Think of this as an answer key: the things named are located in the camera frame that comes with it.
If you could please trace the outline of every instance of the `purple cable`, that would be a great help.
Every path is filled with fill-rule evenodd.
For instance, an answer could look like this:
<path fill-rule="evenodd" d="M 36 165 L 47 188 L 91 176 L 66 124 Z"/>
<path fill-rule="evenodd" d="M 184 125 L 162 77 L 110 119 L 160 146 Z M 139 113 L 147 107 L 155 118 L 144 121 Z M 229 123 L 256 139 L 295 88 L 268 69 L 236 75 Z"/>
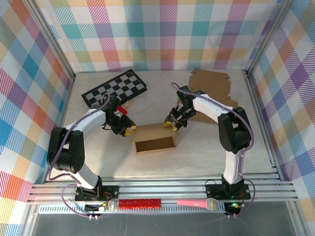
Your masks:
<path fill-rule="evenodd" d="M 195 97 L 199 97 L 199 98 L 201 98 L 201 99 L 204 99 L 204 100 L 206 100 L 206 101 L 208 101 L 208 102 L 211 102 L 211 103 L 215 104 L 216 106 L 218 106 L 218 107 L 220 107 L 220 108 L 222 108 L 222 109 L 224 109 L 224 110 L 226 110 L 226 111 L 228 111 L 228 112 L 233 113 L 233 115 L 235 115 L 238 119 L 240 119 L 241 122 L 246 126 L 246 128 L 248 129 L 248 131 L 249 131 L 249 133 L 250 133 L 250 135 L 251 135 L 252 141 L 251 141 L 250 145 L 249 145 L 246 149 L 244 149 L 244 150 L 241 151 L 241 157 L 240 157 L 240 161 L 239 161 L 239 163 L 238 163 L 238 169 L 240 170 L 241 167 L 242 167 L 242 161 L 243 161 L 243 157 L 244 157 L 245 152 L 248 151 L 249 149 L 251 149 L 251 148 L 253 147 L 253 145 L 254 145 L 254 134 L 253 134 L 253 132 L 252 132 L 252 129 L 251 129 L 250 125 L 244 120 L 244 118 L 242 118 L 239 114 L 237 114 L 237 113 L 236 113 L 235 111 L 233 111 L 232 109 L 229 109 L 229 108 L 227 108 L 227 107 L 221 105 L 220 103 L 218 103 L 218 102 L 216 102 L 216 101 L 214 101 L 214 100 L 212 100 L 212 99 L 206 98 L 206 97 L 204 97 L 204 96 L 201 96 L 201 95 L 198 95 L 198 94 L 195 94 L 195 93 L 192 93 L 192 92 L 183 91 L 183 90 L 180 89 L 180 87 L 178 86 L 177 83 L 171 83 L 171 85 L 172 85 L 172 87 L 173 87 L 174 89 L 176 89 L 176 90 L 179 91 L 179 92 L 182 92 L 182 93 L 188 94 L 188 95 L 192 95 L 192 96 L 195 96 Z M 242 211 L 242 212 L 240 212 L 240 213 L 238 214 L 238 215 L 241 215 L 241 214 L 245 213 L 245 212 L 251 207 L 251 205 L 252 205 L 252 203 L 253 203 L 253 201 L 254 201 L 254 199 L 255 199 L 255 196 L 256 196 L 256 188 L 255 188 L 254 183 L 253 183 L 251 180 L 244 178 L 241 173 L 238 173 L 238 174 L 241 176 L 241 178 L 242 178 L 244 181 L 250 182 L 250 183 L 252 184 L 252 187 L 253 187 L 252 200 L 251 200 L 249 206 L 248 206 L 244 211 Z"/>
<path fill-rule="evenodd" d="M 53 167 L 54 167 L 54 165 L 56 164 L 56 162 L 57 162 L 57 160 L 58 160 L 58 158 L 59 158 L 59 156 L 60 156 L 60 153 L 61 153 L 61 151 L 62 151 L 62 149 L 63 149 L 63 147 L 64 147 L 64 145 L 65 145 L 65 143 L 66 143 L 66 140 L 67 140 L 67 138 L 68 138 L 70 132 L 71 132 L 82 120 L 84 120 L 85 118 L 87 118 L 87 117 L 93 115 L 94 113 L 100 111 L 101 109 L 103 109 L 103 108 L 107 105 L 107 103 L 109 102 L 109 99 L 110 99 L 110 95 L 109 95 L 108 93 L 105 93 L 105 94 L 103 95 L 102 100 L 104 99 L 104 96 L 106 96 L 106 95 L 107 95 L 107 101 L 106 101 L 101 107 L 99 107 L 99 108 L 96 109 L 95 111 L 92 111 L 91 113 L 86 114 L 86 115 L 84 115 L 83 117 L 81 117 L 80 119 L 78 119 L 78 120 L 71 126 L 71 128 L 67 131 L 67 133 L 65 134 L 65 136 L 64 136 L 64 138 L 63 138 L 63 141 L 62 141 L 62 143 L 61 143 L 61 146 L 60 146 L 60 148 L 59 148 L 59 150 L 58 150 L 58 152 L 57 152 L 57 154 L 56 154 L 56 156 L 55 156 L 55 158 L 54 158 L 54 160 L 53 160 L 53 162 L 51 163 L 51 166 L 50 166 L 50 168 L 49 168 L 48 175 L 47 175 L 47 178 L 48 178 L 49 181 L 55 180 L 55 179 L 60 178 L 60 177 L 62 177 L 62 176 L 70 176 L 71 178 L 74 179 L 74 181 L 76 181 L 79 185 L 81 185 L 80 181 L 78 181 L 78 180 L 77 180 L 75 177 L 73 177 L 71 174 L 61 174 L 61 175 L 55 176 L 55 177 L 53 177 L 53 178 L 50 178 L 50 174 L 51 174 L 51 171 L 53 170 Z M 90 219 L 89 216 L 75 211 L 74 209 L 72 209 L 72 208 L 65 202 L 65 199 L 64 199 L 64 197 L 63 197 L 63 194 L 64 194 L 64 191 L 65 191 L 67 188 L 69 188 L 69 187 L 78 187 L 78 186 L 77 186 L 76 184 L 69 184 L 69 185 L 67 185 L 66 187 L 63 188 L 63 190 L 61 191 L 61 200 L 63 201 L 64 205 L 65 205 L 69 210 L 71 210 L 73 213 L 75 213 L 75 214 L 77 214 L 77 215 L 79 215 L 79 216 L 83 216 L 83 217 L 86 217 L 86 218 L 89 218 L 89 219 Z"/>

